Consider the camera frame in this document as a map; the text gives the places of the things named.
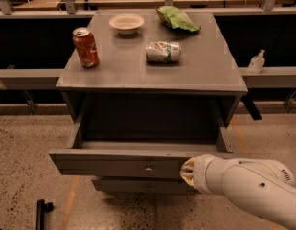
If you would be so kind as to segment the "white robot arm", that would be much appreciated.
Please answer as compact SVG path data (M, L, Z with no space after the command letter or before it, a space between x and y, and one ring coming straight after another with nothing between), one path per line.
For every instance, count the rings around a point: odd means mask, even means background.
M278 161L204 154L188 159L180 176L203 194L225 196L251 215L296 230L295 178Z

